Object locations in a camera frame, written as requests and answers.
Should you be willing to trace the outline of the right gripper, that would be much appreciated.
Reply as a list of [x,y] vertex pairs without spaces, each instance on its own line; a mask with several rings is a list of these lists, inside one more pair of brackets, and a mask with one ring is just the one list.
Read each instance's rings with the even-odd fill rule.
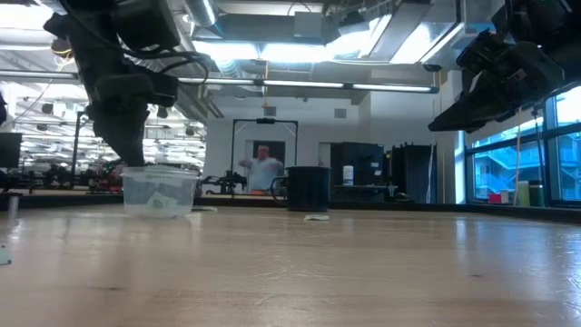
[[508,44],[488,30],[467,45],[457,64],[473,75],[470,87],[428,125],[431,132],[472,133],[565,81],[563,68],[536,44]]

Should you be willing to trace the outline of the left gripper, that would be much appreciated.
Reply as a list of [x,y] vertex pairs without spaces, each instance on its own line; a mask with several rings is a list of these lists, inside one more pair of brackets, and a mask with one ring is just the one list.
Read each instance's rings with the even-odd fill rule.
[[145,115],[125,120],[120,128],[102,118],[119,113],[135,113],[148,104],[171,107],[178,98],[178,78],[157,72],[132,74],[85,74],[89,104],[85,111],[94,120],[94,133],[101,137],[129,166],[144,166],[143,129]]

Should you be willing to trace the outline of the clear plastic container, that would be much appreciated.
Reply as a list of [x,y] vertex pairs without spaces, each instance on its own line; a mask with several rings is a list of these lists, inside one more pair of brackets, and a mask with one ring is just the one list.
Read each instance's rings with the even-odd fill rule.
[[[173,218],[189,214],[199,177],[196,173],[166,165],[124,167],[123,207],[131,215]],[[175,198],[178,203],[170,211],[150,210],[146,203],[154,192]]]

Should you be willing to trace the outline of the narrow black cabinet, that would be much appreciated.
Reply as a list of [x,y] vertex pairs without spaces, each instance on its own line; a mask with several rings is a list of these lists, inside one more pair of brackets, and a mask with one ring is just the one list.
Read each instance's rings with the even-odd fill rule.
[[401,144],[391,149],[390,178],[397,193],[415,203],[436,203],[436,146]]

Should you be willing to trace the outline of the green bottle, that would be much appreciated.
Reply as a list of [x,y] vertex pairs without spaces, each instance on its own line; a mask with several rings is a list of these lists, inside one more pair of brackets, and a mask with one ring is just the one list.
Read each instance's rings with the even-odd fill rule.
[[529,204],[535,207],[545,206],[544,185],[539,180],[530,180],[528,182]]

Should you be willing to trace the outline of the black monitor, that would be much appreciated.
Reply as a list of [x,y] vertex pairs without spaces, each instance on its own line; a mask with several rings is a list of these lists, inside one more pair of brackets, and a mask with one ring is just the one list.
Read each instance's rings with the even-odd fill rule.
[[0,133],[0,168],[17,168],[23,135]]

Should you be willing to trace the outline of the wide black cabinet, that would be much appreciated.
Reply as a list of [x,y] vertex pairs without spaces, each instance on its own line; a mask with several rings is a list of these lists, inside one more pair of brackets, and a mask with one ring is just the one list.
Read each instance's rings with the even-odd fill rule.
[[[333,202],[383,203],[385,151],[380,144],[343,142],[330,146],[331,196]],[[342,184],[342,167],[354,166],[354,185]]]

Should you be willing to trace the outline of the person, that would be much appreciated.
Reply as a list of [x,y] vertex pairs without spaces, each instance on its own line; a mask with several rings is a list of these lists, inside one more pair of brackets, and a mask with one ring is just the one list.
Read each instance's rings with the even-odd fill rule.
[[238,165],[249,170],[249,193],[265,194],[272,182],[283,170],[283,163],[274,157],[270,157],[270,147],[259,145],[257,156],[251,159],[242,159]]

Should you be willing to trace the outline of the long ceiling light strip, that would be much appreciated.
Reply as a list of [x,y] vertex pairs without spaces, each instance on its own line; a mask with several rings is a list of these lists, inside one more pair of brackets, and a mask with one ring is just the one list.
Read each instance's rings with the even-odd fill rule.
[[414,94],[436,94],[439,88],[436,86],[406,85],[406,84],[353,84],[337,82],[314,81],[290,81],[272,79],[227,79],[227,78],[189,78],[179,77],[183,84],[211,84],[211,85],[235,85],[235,86],[273,86],[273,87],[299,87],[320,89],[344,89],[354,91],[373,92],[397,92]]

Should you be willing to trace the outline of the black mug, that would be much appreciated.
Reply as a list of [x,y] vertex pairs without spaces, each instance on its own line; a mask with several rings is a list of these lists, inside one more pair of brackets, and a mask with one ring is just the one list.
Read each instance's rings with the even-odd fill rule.
[[[325,213],[330,206],[330,168],[322,166],[292,166],[285,176],[271,182],[273,201],[291,212]],[[286,200],[280,201],[274,191],[278,181],[286,187]]]

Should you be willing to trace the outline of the black background rig frame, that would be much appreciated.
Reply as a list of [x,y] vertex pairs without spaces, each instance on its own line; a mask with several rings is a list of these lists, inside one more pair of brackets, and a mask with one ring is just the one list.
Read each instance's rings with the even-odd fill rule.
[[270,157],[283,163],[283,176],[287,167],[298,163],[299,123],[274,118],[234,119],[231,125],[231,163],[233,172],[247,178],[245,193],[249,193],[249,170],[238,165],[242,159],[257,156],[259,145],[270,147]]

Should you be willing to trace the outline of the silver ventilation duct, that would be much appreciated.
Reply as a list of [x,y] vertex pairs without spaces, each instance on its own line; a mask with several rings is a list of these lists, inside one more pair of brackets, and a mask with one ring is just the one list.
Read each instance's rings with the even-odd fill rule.
[[194,24],[200,27],[214,25],[218,20],[218,9],[213,0],[183,0],[185,10]]

